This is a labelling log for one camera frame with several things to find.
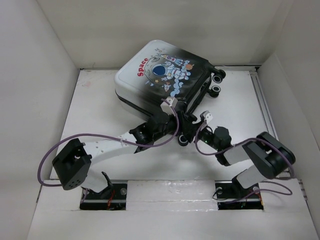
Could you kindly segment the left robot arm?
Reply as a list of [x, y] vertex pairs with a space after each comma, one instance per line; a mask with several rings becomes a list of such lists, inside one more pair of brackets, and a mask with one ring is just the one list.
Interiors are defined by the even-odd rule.
[[163, 146], [167, 140], [157, 141], [167, 135], [172, 138], [183, 135], [190, 142], [194, 137], [188, 133], [194, 132], [196, 120], [193, 114], [183, 111], [158, 112], [118, 137], [100, 134], [100, 141], [81, 142], [78, 136], [73, 136], [53, 159], [52, 165], [64, 190], [82, 187], [104, 199], [112, 191], [109, 178], [105, 172], [93, 171], [92, 166], [114, 157]]

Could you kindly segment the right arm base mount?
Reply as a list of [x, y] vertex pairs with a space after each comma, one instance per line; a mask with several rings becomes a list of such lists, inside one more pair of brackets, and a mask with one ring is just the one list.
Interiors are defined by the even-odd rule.
[[259, 189], [259, 183], [266, 178], [244, 180], [244, 184], [249, 184], [244, 187], [238, 176], [230, 180], [214, 181], [212, 199], [217, 201], [218, 210], [262, 210], [261, 196], [255, 190]]

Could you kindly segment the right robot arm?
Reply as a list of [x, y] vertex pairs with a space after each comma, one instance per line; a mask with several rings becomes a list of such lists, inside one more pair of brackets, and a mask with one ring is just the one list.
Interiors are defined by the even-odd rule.
[[231, 191], [235, 196], [243, 197], [253, 185], [276, 179], [286, 169], [291, 177], [294, 176], [296, 156], [268, 132], [261, 132], [236, 144], [231, 144], [231, 140], [229, 130], [220, 126], [214, 131], [207, 126], [200, 127], [194, 137], [196, 150], [200, 154], [215, 156], [225, 167], [251, 161], [249, 168], [232, 179]]

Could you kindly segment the black kids suitcase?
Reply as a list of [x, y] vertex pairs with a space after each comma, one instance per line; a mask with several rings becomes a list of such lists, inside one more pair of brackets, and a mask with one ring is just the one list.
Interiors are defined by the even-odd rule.
[[174, 113], [193, 114], [206, 94], [216, 98], [226, 72], [207, 59], [162, 40], [152, 40], [115, 75], [122, 104], [147, 120], [162, 112], [162, 99], [175, 97]]

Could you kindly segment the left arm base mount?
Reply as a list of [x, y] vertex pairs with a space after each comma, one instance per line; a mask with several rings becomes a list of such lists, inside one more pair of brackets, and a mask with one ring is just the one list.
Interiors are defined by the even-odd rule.
[[103, 171], [101, 174], [106, 186], [98, 193], [84, 188], [79, 208], [84, 211], [125, 211], [128, 181], [111, 180]]

